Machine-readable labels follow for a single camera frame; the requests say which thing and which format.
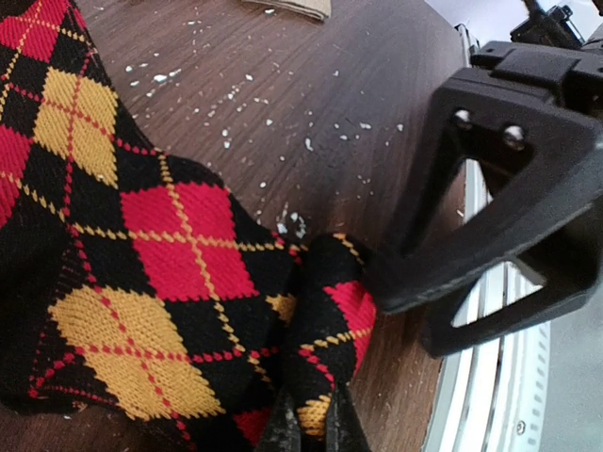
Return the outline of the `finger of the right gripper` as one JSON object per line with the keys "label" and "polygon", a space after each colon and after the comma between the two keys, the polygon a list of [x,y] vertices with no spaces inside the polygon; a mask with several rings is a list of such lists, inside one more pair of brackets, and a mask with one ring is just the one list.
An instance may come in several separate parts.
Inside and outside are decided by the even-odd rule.
{"label": "finger of the right gripper", "polygon": [[[443,241],[424,237],[460,166],[491,201]],[[474,322],[454,317],[482,275],[516,264],[537,290]],[[453,354],[582,308],[602,282],[602,124],[542,89],[450,78],[433,97],[408,186],[369,265],[387,314],[429,305],[423,346]]]}

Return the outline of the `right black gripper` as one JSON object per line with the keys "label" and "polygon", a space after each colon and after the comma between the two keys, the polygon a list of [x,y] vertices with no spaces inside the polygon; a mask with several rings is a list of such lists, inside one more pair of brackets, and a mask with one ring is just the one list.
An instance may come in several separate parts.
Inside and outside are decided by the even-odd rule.
{"label": "right black gripper", "polygon": [[580,113],[602,111],[602,49],[598,46],[571,50],[491,41],[470,62],[494,78],[547,89],[559,106]]}

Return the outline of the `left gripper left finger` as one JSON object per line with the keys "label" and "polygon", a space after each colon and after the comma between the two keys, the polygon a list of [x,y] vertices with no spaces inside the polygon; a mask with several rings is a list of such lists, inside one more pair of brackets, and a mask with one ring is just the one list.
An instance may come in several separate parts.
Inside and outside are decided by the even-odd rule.
{"label": "left gripper left finger", "polygon": [[302,431],[295,404],[283,386],[275,400],[269,420],[255,448],[256,452],[301,452]]}

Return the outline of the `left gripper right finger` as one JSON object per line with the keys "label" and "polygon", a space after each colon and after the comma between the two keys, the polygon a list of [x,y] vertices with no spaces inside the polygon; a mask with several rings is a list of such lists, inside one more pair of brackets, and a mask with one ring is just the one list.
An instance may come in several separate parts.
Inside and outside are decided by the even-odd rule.
{"label": "left gripper right finger", "polygon": [[337,385],[326,417],[327,452],[370,452],[347,385]]}

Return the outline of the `red yellow argyle sock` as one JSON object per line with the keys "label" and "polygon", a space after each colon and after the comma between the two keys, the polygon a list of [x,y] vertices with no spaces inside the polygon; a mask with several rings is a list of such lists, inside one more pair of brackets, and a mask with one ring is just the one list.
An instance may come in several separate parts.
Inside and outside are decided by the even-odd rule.
{"label": "red yellow argyle sock", "polygon": [[369,250],[257,224],[157,149],[73,1],[1,5],[1,402],[99,404],[185,451],[255,451],[283,386],[326,451],[376,309]]}

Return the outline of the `front aluminium rail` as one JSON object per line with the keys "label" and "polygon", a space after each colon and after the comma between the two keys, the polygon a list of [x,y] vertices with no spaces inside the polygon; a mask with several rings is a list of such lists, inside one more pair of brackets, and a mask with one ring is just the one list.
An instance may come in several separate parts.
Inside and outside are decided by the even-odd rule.
{"label": "front aluminium rail", "polygon": [[[480,165],[464,174],[464,220],[492,197]],[[513,262],[486,272],[454,318],[455,327],[477,321],[521,298],[539,284]],[[539,451],[550,367],[550,321],[515,331],[444,357],[437,398],[421,451]]]}

